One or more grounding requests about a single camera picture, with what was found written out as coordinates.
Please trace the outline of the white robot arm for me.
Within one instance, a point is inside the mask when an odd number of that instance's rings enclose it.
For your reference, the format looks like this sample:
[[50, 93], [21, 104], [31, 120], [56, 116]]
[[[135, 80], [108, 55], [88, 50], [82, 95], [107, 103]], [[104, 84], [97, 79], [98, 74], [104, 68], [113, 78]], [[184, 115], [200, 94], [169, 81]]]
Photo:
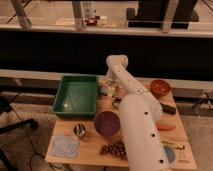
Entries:
[[106, 64], [108, 79], [127, 91], [119, 117], [130, 171], [171, 171], [156, 128], [163, 113], [159, 101], [126, 70], [126, 55], [110, 55]]

